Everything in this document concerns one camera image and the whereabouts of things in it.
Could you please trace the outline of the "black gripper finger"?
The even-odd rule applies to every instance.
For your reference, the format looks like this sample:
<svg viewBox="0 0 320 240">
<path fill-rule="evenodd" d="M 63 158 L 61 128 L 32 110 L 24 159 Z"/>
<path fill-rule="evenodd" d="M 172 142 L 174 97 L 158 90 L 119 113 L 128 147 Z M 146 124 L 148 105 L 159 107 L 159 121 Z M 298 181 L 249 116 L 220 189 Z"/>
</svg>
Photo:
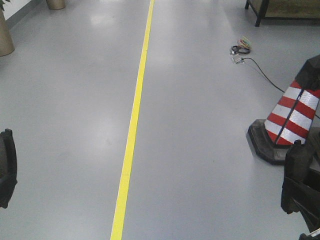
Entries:
<svg viewBox="0 0 320 240">
<path fill-rule="evenodd" d="M 320 193 L 302 182 L 285 177 L 283 211 L 287 214 L 300 212 L 309 231 L 314 232 L 320 228 Z"/>
</svg>

